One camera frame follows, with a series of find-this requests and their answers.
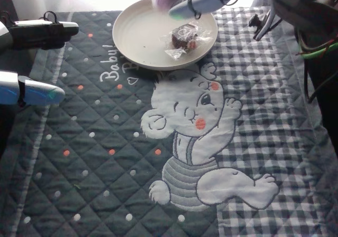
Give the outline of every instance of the heart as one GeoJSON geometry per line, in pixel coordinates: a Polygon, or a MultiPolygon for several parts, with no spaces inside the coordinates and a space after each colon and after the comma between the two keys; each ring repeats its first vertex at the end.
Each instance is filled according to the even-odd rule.
{"type": "Polygon", "coordinates": [[[127,81],[128,81],[128,84],[132,86],[138,81],[138,78],[129,77],[127,81]]]}

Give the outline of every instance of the quilted stitching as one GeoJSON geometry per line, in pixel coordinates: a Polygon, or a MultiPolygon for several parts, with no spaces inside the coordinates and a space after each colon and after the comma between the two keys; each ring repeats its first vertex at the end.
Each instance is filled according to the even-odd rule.
{"type": "MultiPolygon", "coordinates": [[[[100,82],[100,74],[110,71],[109,63],[100,62],[108,56],[102,45],[111,45],[111,27],[106,24],[114,21],[117,13],[98,12],[96,16],[75,13],[73,21],[79,23],[80,33],[65,48],[60,75],[67,75],[61,75],[57,82],[65,89],[67,98],[60,106],[50,108],[18,234],[270,236],[317,233],[326,236],[320,222],[321,212],[328,210],[312,199],[319,196],[316,183],[323,183],[320,179],[324,178],[324,169],[309,168],[307,155],[302,151],[312,151],[313,144],[310,139],[301,139],[299,134],[307,120],[302,109],[294,108],[296,104],[301,105],[297,102],[302,100],[301,94],[293,93],[299,88],[287,83],[286,69],[278,61],[281,58],[270,35],[261,42],[247,37],[252,35],[244,26],[248,18],[264,11],[241,8],[217,13],[220,34],[204,60],[216,64],[222,81],[231,81],[224,84],[227,97],[245,103],[238,132],[219,157],[220,164],[241,169],[253,178],[265,172],[278,175],[281,191],[268,209],[255,211],[239,200],[230,200],[217,206],[217,210],[212,207],[202,213],[192,213],[171,205],[155,205],[149,200],[148,188],[154,180],[161,179],[162,167],[172,152],[172,137],[145,139],[140,130],[140,118],[149,109],[153,86],[147,78],[154,75],[144,70],[127,70],[126,74],[120,72],[116,83],[100,82]],[[130,86],[126,82],[129,76],[143,79],[130,86]],[[119,83],[123,87],[117,90],[119,83]],[[83,85],[83,90],[79,91],[78,85],[83,85]],[[52,135],[50,140],[46,139],[48,134],[52,135]],[[70,154],[63,157],[66,149],[70,154]],[[155,156],[156,149],[161,150],[160,155],[155,156]],[[305,176],[317,176],[317,182],[305,176]],[[76,214],[81,217],[78,221],[74,220],[76,214]],[[132,215],[130,221],[126,220],[129,214],[132,215]],[[177,220],[179,215],[184,216],[184,222],[177,220]],[[31,220],[25,224],[27,216],[31,220]]],[[[46,62],[55,63],[57,55],[57,51],[48,52],[46,62]]],[[[51,80],[53,69],[53,66],[43,69],[43,80],[51,80]]],[[[41,112],[41,108],[34,108],[25,127],[31,131],[23,137],[28,150],[19,159],[13,175],[8,197],[13,206],[8,208],[15,208],[18,203],[20,192],[16,191],[20,190],[22,177],[29,167],[29,152],[36,139],[34,128],[41,112]]],[[[333,203],[336,200],[329,201],[328,205],[333,203]]],[[[336,215],[337,207],[331,208],[326,218],[336,215]]]]}

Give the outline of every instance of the checkered fabric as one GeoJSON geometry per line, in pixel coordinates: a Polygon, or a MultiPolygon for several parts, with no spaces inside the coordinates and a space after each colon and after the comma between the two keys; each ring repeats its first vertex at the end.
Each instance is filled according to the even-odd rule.
{"type": "Polygon", "coordinates": [[[224,97],[243,104],[235,136],[217,161],[253,179],[265,173],[275,176],[280,191],[265,210],[234,198],[203,212],[186,212],[149,199],[149,186],[161,179],[173,142],[172,136],[148,139],[140,128],[141,116],[151,108],[156,74],[123,71],[127,61],[117,53],[118,79],[101,77],[111,72],[111,63],[102,60],[115,53],[104,45],[113,46],[111,26],[118,13],[82,12],[71,18],[80,32],[65,48],[37,56],[31,77],[55,81],[67,97],[59,106],[27,108],[13,128],[9,147],[20,144],[20,155],[0,232],[53,237],[331,236],[325,219],[337,212],[336,204],[323,206],[318,193],[327,191],[332,198],[333,184],[311,157],[320,145],[303,136],[308,129],[300,123],[307,115],[293,97],[300,87],[292,88],[273,35],[256,42],[254,29],[247,27],[255,13],[265,12],[238,8],[215,13],[218,39],[200,62],[213,62],[224,97]]]}

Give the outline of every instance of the white plate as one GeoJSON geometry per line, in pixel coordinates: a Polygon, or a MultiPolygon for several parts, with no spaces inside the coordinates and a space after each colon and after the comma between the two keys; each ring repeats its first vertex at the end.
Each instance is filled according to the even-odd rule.
{"type": "Polygon", "coordinates": [[[140,67],[159,71],[181,69],[202,59],[214,45],[218,34],[213,15],[202,15],[199,24],[203,29],[212,32],[212,41],[189,55],[174,60],[165,53],[165,43],[159,39],[174,28],[192,21],[194,19],[172,19],[169,15],[154,10],[152,0],[142,0],[125,9],[117,17],[112,29],[112,38],[122,55],[140,67]]]}

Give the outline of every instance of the bear's ear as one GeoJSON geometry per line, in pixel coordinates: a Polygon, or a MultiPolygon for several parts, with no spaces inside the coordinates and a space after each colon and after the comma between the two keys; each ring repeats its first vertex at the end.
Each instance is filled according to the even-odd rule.
{"type": "Polygon", "coordinates": [[[151,109],[144,113],[141,118],[141,129],[146,137],[154,139],[166,138],[174,132],[168,119],[159,109],[151,109]]]}
{"type": "Polygon", "coordinates": [[[205,77],[207,80],[216,79],[215,72],[216,67],[213,63],[208,63],[201,67],[201,75],[205,77]]]}

